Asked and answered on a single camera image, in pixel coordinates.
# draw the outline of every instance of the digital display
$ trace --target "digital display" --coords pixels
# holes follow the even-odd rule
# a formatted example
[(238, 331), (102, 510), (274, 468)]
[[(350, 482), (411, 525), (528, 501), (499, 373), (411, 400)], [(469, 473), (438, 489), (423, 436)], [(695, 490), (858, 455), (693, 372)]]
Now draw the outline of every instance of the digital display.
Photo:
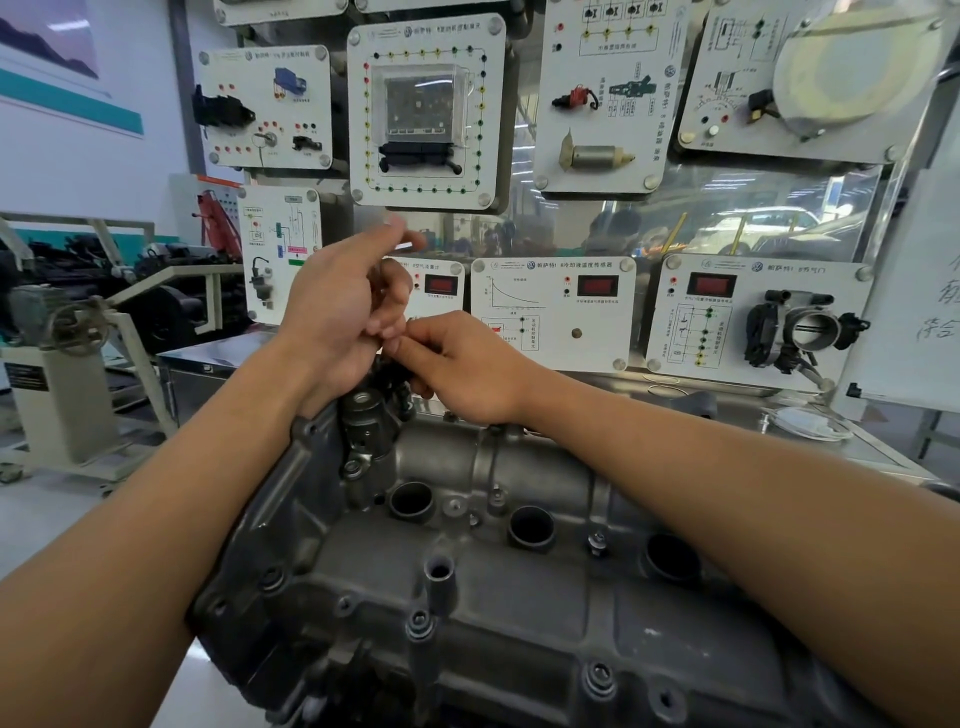
[(456, 276), (432, 276), (429, 273), (423, 280), (423, 292), (439, 296), (456, 296), (460, 279)]
[(578, 276), (578, 296), (615, 296), (620, 276)]
[(686, 287), (687, 296), (712, 296), (728, 299), (733, 296), (736, 276), (719, 273), (691, 273), (690, 284)]

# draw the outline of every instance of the red component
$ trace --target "red component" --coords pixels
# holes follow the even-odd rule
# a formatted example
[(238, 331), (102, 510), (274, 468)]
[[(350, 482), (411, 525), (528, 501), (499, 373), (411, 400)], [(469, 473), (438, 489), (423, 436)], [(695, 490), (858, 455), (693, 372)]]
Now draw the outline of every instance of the red component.
[(204, 245), (208, 239), (213, 250), (224, 252), (234, 260), (242, 259), (240, 233), (224, 212), (220, 201), (212, 192), (206, 190), (204, 194), (197, 196), (197, 207), (200, 213), (194, 212), (193, 216), (201, 218), (204, 222), (201, 245)]

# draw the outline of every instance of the bolt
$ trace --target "bolt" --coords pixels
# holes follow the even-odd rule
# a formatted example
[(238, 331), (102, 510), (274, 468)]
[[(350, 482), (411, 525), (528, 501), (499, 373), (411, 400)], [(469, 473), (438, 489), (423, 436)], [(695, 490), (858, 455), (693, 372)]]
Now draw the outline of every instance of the bolt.
[(604, 556), (607, 553), (607, 537), (601, 531), (594, 531), (587, 537), (587, 546), (597, 558)]

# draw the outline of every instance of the finger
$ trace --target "finger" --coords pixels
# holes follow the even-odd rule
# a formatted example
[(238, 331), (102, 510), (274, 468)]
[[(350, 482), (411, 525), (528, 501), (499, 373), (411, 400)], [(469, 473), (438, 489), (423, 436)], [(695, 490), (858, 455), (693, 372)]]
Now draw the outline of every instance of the finger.
[(344, 245), (344, 252), (366, 272), (384, 255), (393, 253), (400, 243), (411, 243), (412, 250), (419, 251), (426, 247), (426, 238), (422, 232), (407, 230), (406, 220), (397, 214), (391, 214), (383, 225), (353, 235), (335, 245)]
[(398, 336), (384, 343), (383, 351), (433, 389), (441, 388), (440, 382), (444, 379), (449, 362), (439, 354), (407, 336)]
[(452, 311), (440, 316), (426, 316), (407, 322), (406, 335), (426, 346), (440, 350), (449, 334), (456, 328), (462, 311)]
[(383, 332), (381, 335), (386, 338), (398, 334), (398, 331), (387, 333), (386, 329), (402, 321), (414, 282), (406, 268), (389, 258), (379, 264), (379, 276), (383, 282), (383, 296), (367, 323), (367, 333)]

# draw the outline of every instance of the circuit diagram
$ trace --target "circuit diagram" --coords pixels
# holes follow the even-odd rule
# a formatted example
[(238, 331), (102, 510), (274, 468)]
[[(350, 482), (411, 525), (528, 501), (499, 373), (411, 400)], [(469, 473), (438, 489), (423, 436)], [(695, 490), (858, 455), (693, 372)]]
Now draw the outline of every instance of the circuit diagram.
[(728, 305), (679, 304), (670, 319), (673, 332), (667, 361), (718, 369), (731, 313)]

